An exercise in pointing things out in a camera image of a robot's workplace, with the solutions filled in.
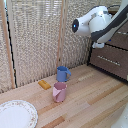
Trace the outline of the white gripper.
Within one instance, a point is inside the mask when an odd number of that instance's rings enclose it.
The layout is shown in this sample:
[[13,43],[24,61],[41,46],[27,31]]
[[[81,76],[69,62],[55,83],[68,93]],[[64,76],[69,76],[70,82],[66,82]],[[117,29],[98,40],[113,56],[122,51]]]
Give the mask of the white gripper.
[[93,49],[102,49],[104,48],[105,46],[105,43],[97,43],[97,42],[94,42],[92,43],[92,48]]

